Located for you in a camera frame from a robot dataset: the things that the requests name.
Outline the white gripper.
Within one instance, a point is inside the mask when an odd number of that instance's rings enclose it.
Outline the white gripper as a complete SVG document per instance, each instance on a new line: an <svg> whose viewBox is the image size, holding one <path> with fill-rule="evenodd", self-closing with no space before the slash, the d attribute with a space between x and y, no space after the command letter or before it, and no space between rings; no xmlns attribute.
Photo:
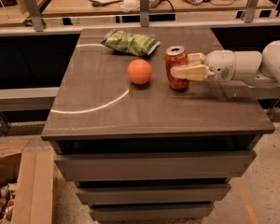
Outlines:
<svg viewBox="0 0 280 224"><path fill-rule="evenodd" d="M231 81L235 72L235 54L230 50L215 50L205 55L203 53L189 53L189 63L203 63L199 65L175 66L170 70L171 76L193 81L210 79L216 82Z"/></svg>

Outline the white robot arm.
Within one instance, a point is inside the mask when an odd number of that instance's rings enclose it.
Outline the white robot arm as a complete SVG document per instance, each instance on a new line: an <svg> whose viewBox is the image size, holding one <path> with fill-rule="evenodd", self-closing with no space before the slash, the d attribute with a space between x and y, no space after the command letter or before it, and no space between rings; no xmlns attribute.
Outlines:
<svg viewBox="0 0 280 224"><path fill-rule="evenodd" d="M252 87L280 87L280 40L271 42L262 52L224 49L207 55L190 53L188 58L188 64L170 69L172 77L190 81L239 80Z"/></svg>

